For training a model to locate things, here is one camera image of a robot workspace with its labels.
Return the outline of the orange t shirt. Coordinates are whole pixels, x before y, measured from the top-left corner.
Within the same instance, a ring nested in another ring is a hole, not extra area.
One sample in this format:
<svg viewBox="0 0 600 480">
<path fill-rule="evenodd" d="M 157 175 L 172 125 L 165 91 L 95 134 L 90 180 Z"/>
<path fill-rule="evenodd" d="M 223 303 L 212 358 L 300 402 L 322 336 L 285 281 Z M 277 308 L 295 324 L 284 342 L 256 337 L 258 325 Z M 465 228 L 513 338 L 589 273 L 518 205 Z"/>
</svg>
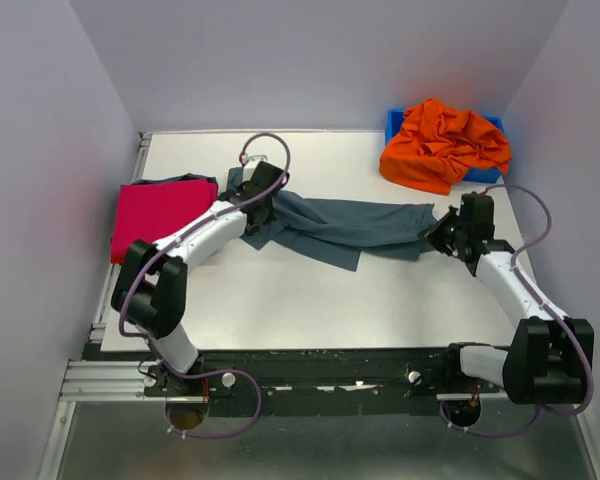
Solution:
<svg viewBox="0 0 600 480">
<path fill-rule="evenodd" d="M 430 98 L 404 110 L 380 155 L 379 173 L 404 187 L 447 195 L 469 170 L 505 174 L 512 159 L 508 140 L 491 121 Z"/>
</svg>

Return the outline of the grey blue t shirt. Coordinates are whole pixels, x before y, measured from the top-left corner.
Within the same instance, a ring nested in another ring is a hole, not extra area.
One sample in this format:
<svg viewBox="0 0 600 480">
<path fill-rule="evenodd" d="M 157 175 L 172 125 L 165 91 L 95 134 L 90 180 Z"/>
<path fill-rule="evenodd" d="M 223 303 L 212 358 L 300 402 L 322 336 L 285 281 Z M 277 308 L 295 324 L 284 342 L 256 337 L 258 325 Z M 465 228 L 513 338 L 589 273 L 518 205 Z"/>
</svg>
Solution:
<svg viewBox="0 0 600 480">
<path fill-rule="evenodd" d="M 430 249 L 421 232 L 436 223 L 432 204 L 386 204 L 303 198 L 282 189 L 273 218 L 242 240 L 256 250 L 277 243 L 297 254 L 354 272 L 363 252 L 416 261 Z"/>
</svg>

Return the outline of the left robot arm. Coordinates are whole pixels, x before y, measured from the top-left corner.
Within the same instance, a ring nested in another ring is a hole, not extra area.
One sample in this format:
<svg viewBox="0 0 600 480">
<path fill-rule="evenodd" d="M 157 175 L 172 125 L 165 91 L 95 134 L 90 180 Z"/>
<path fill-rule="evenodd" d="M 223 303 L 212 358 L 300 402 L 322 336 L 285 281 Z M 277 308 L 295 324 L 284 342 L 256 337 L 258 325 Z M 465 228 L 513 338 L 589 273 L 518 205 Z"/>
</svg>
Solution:
<svg viewBox="0 0 600 480">
<path fill-rule="evenodd" d="M 181 395 L 202 380 L 195 365 L 199 350 L 182 325 L 188 275 L 230 241 L 272 221 L 273 197 L 289 174 L 264 160 L 238 187 L 221 194 L 197 219 L 152 243 L 131 243 L 116 280 L 111 308 L 119 333 L 131 324 L 136 334 L 168 364 L 167 382 Z"/>
</svg>

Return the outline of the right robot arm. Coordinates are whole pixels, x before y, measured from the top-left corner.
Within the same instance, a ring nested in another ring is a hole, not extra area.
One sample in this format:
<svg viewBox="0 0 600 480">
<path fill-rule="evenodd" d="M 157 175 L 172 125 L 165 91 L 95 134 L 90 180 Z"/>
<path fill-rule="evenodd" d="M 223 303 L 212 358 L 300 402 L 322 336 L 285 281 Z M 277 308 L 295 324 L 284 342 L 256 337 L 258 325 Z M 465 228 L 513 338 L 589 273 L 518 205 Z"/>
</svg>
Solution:
<svg viewBox="0 0 600 480">
<path fill-rule="evenodd" d="M 515 404 L 578 415 L 593 397 L 594 329 L 557 307 L 532 281 L 519 263 L 521 252 L 496 238 L 494 212 L 487 193 L 468 193 L 424 233 L 436 251 L 460 260 L 488 288 L 515 328 L 507 349 L 450 345 L 441 382 L 460 392 L 484 380 Z"/>
</svg>

